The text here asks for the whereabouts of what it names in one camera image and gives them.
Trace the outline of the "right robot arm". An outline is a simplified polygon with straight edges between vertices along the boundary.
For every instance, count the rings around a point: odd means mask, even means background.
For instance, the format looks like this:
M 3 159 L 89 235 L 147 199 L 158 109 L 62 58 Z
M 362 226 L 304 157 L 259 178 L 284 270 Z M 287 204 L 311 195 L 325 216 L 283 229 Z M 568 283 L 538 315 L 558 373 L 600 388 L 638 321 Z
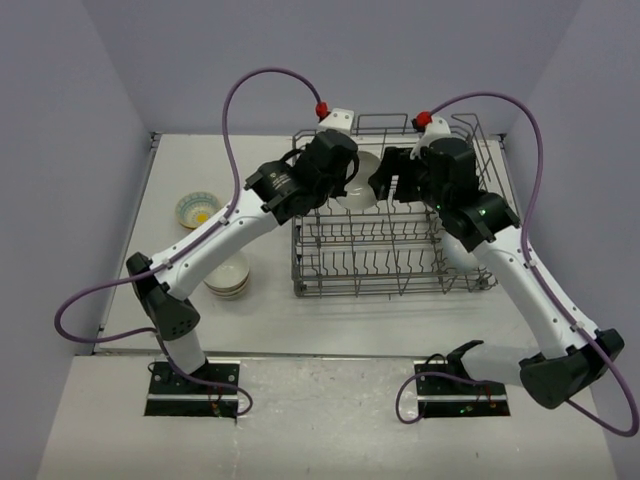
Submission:
M 531 330 L 537 350 L 497 347 L 472 340 L 446 357 L 446 378 L 456 392 L 482 383 L 522 386 L 554 409 L 617 371 L 625 343 L 580 311 L 539 260 L 508 201 L 480 185 L 475 149 L 459 138 L 439 137 L 414 148 L 388 147 L 369 179 L 374 192 L 400 203 L 422 202 L 453 239 L 486 267 Z

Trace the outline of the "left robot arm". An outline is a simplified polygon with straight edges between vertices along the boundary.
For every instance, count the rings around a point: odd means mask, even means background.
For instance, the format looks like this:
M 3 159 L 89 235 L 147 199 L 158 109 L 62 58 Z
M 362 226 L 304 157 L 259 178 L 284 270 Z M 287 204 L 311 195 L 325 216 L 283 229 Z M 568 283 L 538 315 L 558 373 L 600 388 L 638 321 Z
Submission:
M 335 129 L 262 164 L 227 206 L 173 246 L 126 262 L 134 292 L 174 369 L 172 380 L 195 393 L 208 379 L 196 334 L 200 315 L 189 297 L 224 261 L 260 236 L 304 216 L 344 191 L 359 169 L 358 146 Z

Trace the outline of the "beige bowl orange flower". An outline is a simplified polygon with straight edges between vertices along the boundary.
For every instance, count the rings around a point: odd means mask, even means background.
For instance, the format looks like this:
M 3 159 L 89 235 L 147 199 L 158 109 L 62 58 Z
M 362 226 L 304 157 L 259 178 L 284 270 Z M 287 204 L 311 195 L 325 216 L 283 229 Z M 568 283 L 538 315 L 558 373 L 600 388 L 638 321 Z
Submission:
M 214 289 L 228 290 L 240 285 L 249 273 L 249 260 L 242 251 L 239 251 L 209 273 L 203 282 Z

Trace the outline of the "beige bowl small flowers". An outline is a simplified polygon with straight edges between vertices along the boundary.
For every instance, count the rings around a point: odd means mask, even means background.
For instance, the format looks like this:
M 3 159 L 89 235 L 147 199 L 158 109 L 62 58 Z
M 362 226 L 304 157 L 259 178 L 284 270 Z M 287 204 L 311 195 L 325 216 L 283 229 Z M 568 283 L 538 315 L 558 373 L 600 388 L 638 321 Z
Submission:
M 246 290 L 248 288 L 250 284 L 249 280 L 246 280 L 244 283 L 242 284 L 238 284 L 235 285 L 233 287 L 229 287 L 229 288 L 217 288 L 212 284 L 208 284 L 208 283 L 204 283 L 204 285 L 206 286 L 206 288 L 210 291 L 210 290 L 214 290 L 214 291 L 218 291 L 218 292 L 234 292 L 234 291 L 242 291 L 242 290 Z

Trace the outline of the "beige bowl colourful leaves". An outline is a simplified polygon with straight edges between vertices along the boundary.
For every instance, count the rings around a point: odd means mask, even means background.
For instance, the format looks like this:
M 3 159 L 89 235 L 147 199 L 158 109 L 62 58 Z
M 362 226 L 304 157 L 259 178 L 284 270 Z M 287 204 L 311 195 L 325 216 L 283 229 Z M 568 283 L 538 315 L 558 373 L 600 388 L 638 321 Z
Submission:
M 242 290 L 242 291 L 238 290 L 238 291 L 234 291 L 234 292 L 218 292 L 218 291 L 210 290 L 209 293 L 214 298 L 222 300 L 222 301 L 234 301 L 234 300 L 240 299 L 243 296 L 245 296 L 247 291 L 246 290 Z

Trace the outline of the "yellow checked bowl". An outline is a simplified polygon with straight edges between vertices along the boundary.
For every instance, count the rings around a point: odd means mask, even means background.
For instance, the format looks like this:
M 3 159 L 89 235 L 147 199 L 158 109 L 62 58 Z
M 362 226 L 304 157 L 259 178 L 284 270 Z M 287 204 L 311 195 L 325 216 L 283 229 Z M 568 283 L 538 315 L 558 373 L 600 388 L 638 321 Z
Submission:
M 208 221 L 220 208 L 220 201 L 215 195 L 196 191 L 183 196 L 177 202 L 174 213 L 182 227 L 193 230 Z

